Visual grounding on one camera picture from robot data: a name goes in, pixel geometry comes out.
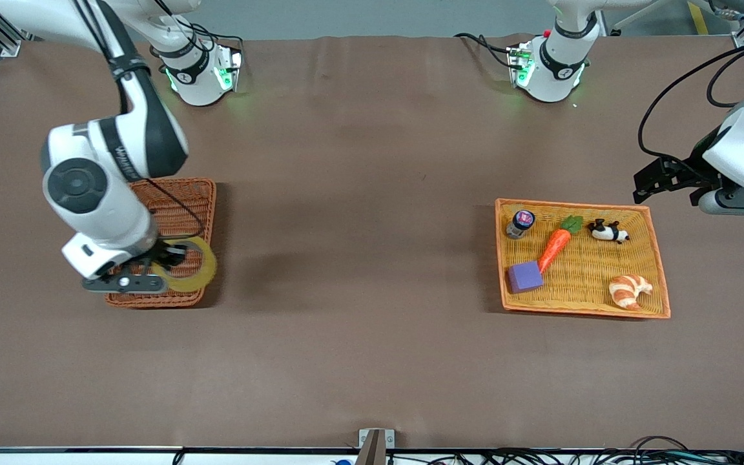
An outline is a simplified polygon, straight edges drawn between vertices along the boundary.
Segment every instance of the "brown table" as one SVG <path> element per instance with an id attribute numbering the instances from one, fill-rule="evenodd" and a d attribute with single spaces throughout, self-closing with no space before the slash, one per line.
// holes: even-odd
<path id="1" fill-rule="evenodd" d="M 499 43 L 510 43 L 510 39 Z M 496 197 L 631 203 L 637 124 L 725 37 L 605 38 L 564 102 L 530 100 L 458 39 L 247 44 L 237 95 L 189 108 L 181 176 L 219 183 L 222 269 L 194 310 L 112 309 L 59 248 L 51 127 L 118 111 L 95 53 L 27 43 L 0 65 L 0 445 L 744 448 L 744 218 L 649 201 L 673 318 L 509 315 Z M 646 140 L 685 156 L 723 110 L 707 74 Z M 744 59 L 718 85 L 744 97 Z"/>

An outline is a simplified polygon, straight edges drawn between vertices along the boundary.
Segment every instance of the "green indicator light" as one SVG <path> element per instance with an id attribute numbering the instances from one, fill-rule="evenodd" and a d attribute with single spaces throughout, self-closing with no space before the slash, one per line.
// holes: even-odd
<path id="1" fill-rule="evenodd" d="M 517 80 L 517 83 L 522 87 L 526 87 L 530 82 L 530 77 L 532 76 L 533 71 L 535 71 L 535 63 L 531 59 L 531 61 L 526 63 L 526 66 L 524 66 L 522 70 L 519 70 L 519 79 Z"/>
<path id="2" fill-rule="evenodd" d="M 231 88 L 231 73 L 228 72 L 228 70 L 219 70 L 219 68 L 214 68 L 216 71 L 216 77 L 218 77 L 218 81 L 220 82 L 220 87 L 223 90 L 228 90 Z"/>
<path id="3" fill-rule="evenodd" d="M 576 79 L 573 81 L 573 87 L 579 85 L 579 80 L 581 79 L 582 71 L 584 71 L 584 65 L 581 65 L 581 68 L 579 68 L 578 71 L 576 71 Z"/>
<path id="4" fill-rule="evenodd" d="M 171 90 L 177 92 L 177 85 L 175 85 L 174 78 L 171 77 L 171 71 L 168 71 L 168 68 L 165 69 L 165 75 L 168 76 L 168 80 L 171 82 Z"/>

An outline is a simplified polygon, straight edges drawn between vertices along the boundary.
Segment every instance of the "small jar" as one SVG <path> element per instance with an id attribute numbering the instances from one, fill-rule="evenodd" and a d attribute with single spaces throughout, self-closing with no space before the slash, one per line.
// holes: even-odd
<path id="1" fill-rule="evenodd" d="M 507 224 L 507 236 L 511 239 L 521 239 L 526 230 L 531 229 L 535 223 L 535 215 L 528 210 L 519 210 L 513 215 L 513 219 Z"/>

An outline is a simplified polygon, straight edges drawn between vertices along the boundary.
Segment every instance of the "gray floor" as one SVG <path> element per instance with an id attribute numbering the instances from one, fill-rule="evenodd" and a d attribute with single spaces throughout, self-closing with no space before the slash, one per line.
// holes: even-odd
<path id="1" fill-rule="evenodd" d="M 632 12 L 605 12 L 608 26 Z M 444 37 L 458 32 L 507 36 L 549 29 L 554 14 L 544 0 L 205 0 L 198 11 L 186 16 L 213 32 L 236 34 L 250 41 L 321 36 Z M 725 21 L 708 13 L 704 16 L 710 33 L 729 32 Z M 670 3 L 623 30 L 624 36 L 689 34 L 696 34 L 696 29 L 684 0 Z"/>

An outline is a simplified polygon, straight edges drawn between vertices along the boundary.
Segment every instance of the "black cable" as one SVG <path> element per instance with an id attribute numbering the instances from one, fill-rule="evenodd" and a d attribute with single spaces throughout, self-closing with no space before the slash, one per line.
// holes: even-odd
<path id="1" fill-rule="evenodd" d="M 690 453 L 685 450 L 657 450 L 646 454 L 649 457 L 658 457 L 659 460 L 665 462 L 675 462 L 678 460 L 684 460 L 686 462 L 706 463 L 708 465 L 726 465 L 726 462 L 719 461 L 716 459 L 709 459 L 708 457 Z"/>
<path id="2" fill-rule="evenodd" d="M 458 457 L 456 456 L 449 456 L 449 457 L 441 457 L 440 459 L 431 460 L 430 462 L 426 463 L 426 465 L 438 465 L 439 463 L 445 461 L 445 460 L 455 460 Z"/>
<path id="3" fill-rule="evenodd" d="M 94 38 L 94 41 L 97 43 L 97 47 L 99 47 L 99 50 L 101 51 L 101 53 L 103 53 L 103 56 L 105 57 L 105 61 L 111 61 L 112 56 L 108 48 L 109 46 L 107 45 L 107 41 L 105 39 L 103 30 L 101 29 L 101 26 L 99 25 L 99 21 L 97 21 L 96 15 L 94 14 L 94 10 L 91 9 L 90 3 L 87 1 L 85 2 L 85 6 L 88 9 L 90 18 L 88 18 L 85 15 L 85 11 L 83 11 L 82 9 L 80 0 L 74 0 L 74 6 L 76 6 L 76 10 L 77 12 L 79 12 L 79 16 L 82 17 L 82 21 L 85 22 L 85 26 L 88 27 L 88 30 L 91 33 L 91 36 Z M 126 114 L 128 112 L 128 100 L 126 98 L 125 89 L 122 87 L 122 84 L 119 82 L 119 78 L 121 78 L 121 76 L 118 76 L 116 78 L 116 91 L 119 92 L 119 110 L 120 110 L 120 114 Z"/>
<path id="4" fill-rule="evenodd" d="M 483 34 L 481 34 L 478 37 L 476 37 L 476 36 L 473 36 L 472 34 L 469 34 L 467 32 L 461 32 L 460 34 L 455 34 L 454 37 L 463 38 L 463 39 L 472 39 L 472 41 L 475 41 L 475 43 L 477 43 L 478 45 L 481 45 L 481 47 L 484 47 L 485 49 L 487 49 L 487 51 L 490 53 L 490 55 L 492 55 L 493 58 L 496 61 L 498 61 L 502 66 L 504 66 L 506 68 L 510 68 L 511 70 L 520 70 L 522 68 L 519 65 L 511 65 L 511 64 L 507 63 L 507 61 L 504 61 L 498 55 L 496 55 L 496 52 L 497 51 L 500 52 L 500 53 L 507 54 L 507 49 L 506 48 L 502 49 L 501 47 L 496 47 L 495 45 L 491 45 L 490 42 L 487 42 L 487 38 L 484 37 Z"/>
<path id="5" fill-rule="evenodd" d="M 633 449 L 633 463 L 637 462 L 637 459 L 639 460 L 639 465 L 645 465 L 645 456 L 643 454 L 640 454 L 641 448 L 643 448 L 646 444 L 652 441 L 665 441 L 670 442 L 676 447 L 682 448 L 682 450 L 688 450 L 688 447 L 682 444 L 682 442 L 677 441 L 676 439 L 670 438 L 669 436 L 647 436 L 642 441 L 639 442 L 639 444 L 635 445 L 635 449 Z"/>
<path id="6" fill-rule="evenodd" d="M 183 21 L 180 21 L 180 20 L 177 20 L 177 23 L 180 23 L 183 26 L 189 27 L 194 32 L 198 32 L 201 35 L 207 36 L 209 39 L 236 39 L 237 40 L 237 43 L 239 44 L 238 46 L 240 47 L 240 49 L 238 51 L 240 51 L 240 52 L 243 51 L 243 38 L 240 37 L 240 36 L 226 36 L 226 35 L 223 35 L 223 34 L 218 34 L 216 32 L 210 32 L 209 29 L 206 29 L 206 27 L 204 27 L 201 24 L 197 24 L 197 23 L 186 24 L 186 23 L 183 23 Z"/>
<path id="7" fill-rule="evenodd" d="M 484 462 L 490 462 L 492 465 L 501 465 L 497 460 L 493 459 L 490 455 L 481 454 L 484 457 Z"/>
<path id="8" fill-rule="evenodd" d="M 484 37 L 484 34 L 481 34 L 478 37 L 476 37 L 476 36 L 473 36 L 470 33 L 461 32 L 460 34 L 455 34 L 453 37 L 457 37 L 457 38 L 463 37 L 463 38 L 466 38 L 466 39 L 471 39 L 472 41 L 477 42 L 478 45 L 481 45 L 481 47 L 486 47 L 486 48 L 491 49 L 491 50 L 500 51 L 502 53 L 507 53 L 507 49 L 502 49 L 501 47 L 497 47 L 495 45 L 489 44 L 487 42 L 487 39 Z"/>
<path id="9" fill-rule="evenodd" d="M 195 24 L 195 23 L 186 24 L 186 23 L 183 23 L 183 21 L 178 20 L 177 18 L 174 17 L 174 13 L 171 12 L 171 9 L 168 8 L 168 5 L 163 3 L 162 0 L 154 0 L 154 3 L 156 3 L 157 6 L 159 6 L 160 9 L 162 9 L 162 11 L 165 12 L 166 15 L 171 17 L 174 20 L 174 22 L 179 25 L 178 28 L 180 29 L 180 32 L 182 32 L 185 38 L 189 40 L 189 43 L 191 43 L 192 47 L 194 47 L 197 50 L 200 50 L 203 53 L 209 53 L 210 51 L 214 50 L 214 44 L 212 44 L 210 48 L 205 48 L 205 45 L 203 44 L 202 39 L 199 39 L 199 42 L 200 42 L 200 45 L 203 45 L 203 46 L 197 45 L 197 41 L 194 40 L 194 35 L 198 32 L 196 28 L 199 27 L 201 29 L 208 31 L 205 27 L 202 27 L 199 24 Z M 194 32 L 192 33 L 192 37 L 189 37 L 189 35 L 185 33 L 185 30 L 183 30 L 181 26 L 189 27 Z"/>
<path id="10" fill-rule="evenodd" d="M 399 457 L 399 456 L 396 456 L 395 454 L 389 454 L 389 459 L 390 459 L 390 460 L 393 460 L 393 459 L 398 459 L 398 460 L 411 460 L 411 461 L 413 461 L 413 462 L 430 463 L 430 462 L 429 462 L 428 460 L 424 460 L 424 459 L 414 459 L 413 457 Z"/>
<path id="11" fill-rule="evenodd" d="M 643 439 L 641 439 L 641 441 L 638 442 L 637 445 L 635 445 L 636 446 L 635 450 L 638 452 L 639 450 L 641 450 L 641 448 L 645 446 L 645 444 L 648 444 L 649 442 L 652 442 L 652 441 L 670 442 L 674 446 L 679 447 L 681 450 L 688 450 L 688 447 L 682 444 L 682 442 L 679 442 L 676 439 L 671 438 L 670 436 L 646 436 Z"/>
<path id="12" fill-rule="evenodd" d="M 174 458 L 171 459 L 171 465 L 180 465 L 180 462 L 183 462 L 183 457 L 185 457 L 185 452 L 185 448 L 180 448 L 180 450 L 174 454 Z"/>
<path id="13" fill-rule="evenodd" d="M 455 454 L 455 460 L 464 463 L 464 465 L 475 465 L 475 463 L 470 462 L 467 457 L 464 457 L 464 455 L 460 453 Z"/>
<path id="14" fill-rule="evenodd" d="M 618 449 L 614 449 L 614 448 L 607 448 L 606 450 L 603 450 L 602 452 L 599 453 L 599 455 L 596 456 L 596 459 L 593 460 L 592 465 L 600 465 L 600 463 L 604 463 L 605 460 L 607 460 L 607 459 L 605 460 L 602 459 L 602 456 L 604 456 L 605 453 L 609 454 L 608 456 L 609 458 L 609 457 L 614 456 L 614 454 L 617 453 L 617 451 Z"/>
<path id="15" fill-rule="evenodd" d="M 563 465 L 561 463 L 561 460 L 559 460 L 556 456 L 543 450 L 533 450 L 525 448 L 496 448 L 492 451 L 492 453 L 494 455 L 498 455 L 499 457 L 510 459 L 510 461 L 520 463 L 520 465 Z M 554 463 L 550 464 L 546 462 L 540 457 L 540 455 L 549 457 L 553 460 Z"/>
<path id="16" fill-rule="evenodd" d="M 182 201 L 180 201 L 179 198 L 174 197 L 174 195 L 171 194 L 171 192 L 166 191 L 163 189 L 161 185 L 158 185 L 154 180 L 150 178 L 145 178 L 145 181 L 149 183 L 150 185 L 154 186 L 154 188 L 157 189 L 157 191 L 160 191 L 161 193 L 167 195 L 174 203 L 177 203 L 181 209 L 188 212 L 192 218 L 194 218 L 194 221 L 197 222 L 197 232 L 194 232 L 193 234 L 178 234 L 175 236 L 160 236 L 160 239 L 163 240 L 175 240 L 175 239 L 189 239 L 189 238 L 197 238 L 197 236 L 201 236 L 203 234 L 203 230 L 205 229 L 205 225 L 203 224 L 203 220 L 200 220 L 200 217 L 195 214 L 195 212 L 192 212 L 192 210 L 185 205 Z"/>
<path id="17" fill-rule="evenodd" d="M 741 51 L 740 53 L 733 56 L 731 59 L 726 61 L 723 65 L 720 66 L 719 70 L 714 74 L 714 77 L 711 78 L 711 80 L 708 82 L 708 88 L 705 91 L 705 97 L 708 98 L 708 103 L 714 105 L 715 107 L 720 107 L 721 109 L 732 109 L 736 106 L 739 102 L 734 103 L 723 103 L 718 102 L 714 99 L 714 85 L 717 83 L 717 80 L 719 80 L 719 77 L 723 75 L 723 73 L 734 63 L 738 61 L 738 59 L 741 59 L 744 56 L 744 51 Z"/>
<path id="18" fill-rule="evenodd" d="M 682 167 L 686 168 L 686 170 L 688 170 L 692 174 L 694 174 L 694 176 L 698 177 L 700 180 L 703 180 L 705 182 L 708 182 L 708 179 L 706 177 L 702 176 L 702 174 L 700 174 L 699 171 L 694 170 L 693 168 L 690 167 L 690 165 L 688 165 L 684 161 L 681 161 L 679 158 L 677 158 L 677 157 L 675 157 L 673 155 L 667 154 L 667 153 L 663 153 L 661 151 L 650 150 L 649 148 L 645 147 L 645 141 L 644 141 L 644 136 L 643 136 L 643 133 L 644 133 L 644 130 L 645 130 L 645 123 L 647 123 L 647 118 L 650 117 L 650 114 L 653 112 L 653 109 L 656 107 L 656 104 L 659 103 L 659 100 L 662 100 L 662 98 L 664 98 L 665 95 L 667 95 L 668 92 L 671 91 L 671 89 L 673 89 L 674 87 L 676 87 L 677 85 L 679 85 L 679 83 L 681 83 L 682 81 L 688 79 L 690 76 L 693 76 L 693 74 L 696 74 L 697 72 L 703 70 L 704 68 L 707 68 L 708 66 L 713 65 L 715 62 L 720 61 L 720 59 L 726 58 L 727 56 L 734 55 L 735 53 L 742 53 L 742 51 L 744 51 L 744 45 L 742 47 L 739 47 L 739 48 L 736 48 L 736 49 L 733 49 L 733 50 L 729 50 L 729 51 L 720 53 L 719 55 L 714 56 L 714 58 L 709 59 L 708 61 L 704 62 L 702 65 L 699 65 L 699 66 L 693 68 L 693 70 L 688 71 L 685 74 L 682 74 L 682 76 L 680 76 L 680 77 L 677 77 L 677 79 L 674 80 L 674 82 L 670 83 L 667 87 L 665 87 L 664 90 L 662 90 L 661 92 L 659 92 L 659 95 L 657 95 L 656 98 L 654 98 L 653 102 L 647 108 L 647 111 L 645 112 L 645 115 L 643 116 L 643 118 L 641 118 L 641 123 L 639 123 L 639 130 L 637 132 L 637 139 L 638 139 L 639 148 L 641 149 L 641 151 L 643 151 L 644 153 L 647 153 L 648 155 L 658 156 L 659 158 L 667 158 L 667 159 L 670 159 L 672 161 L 675 161 L 676 163 L 678 163 Z"/>

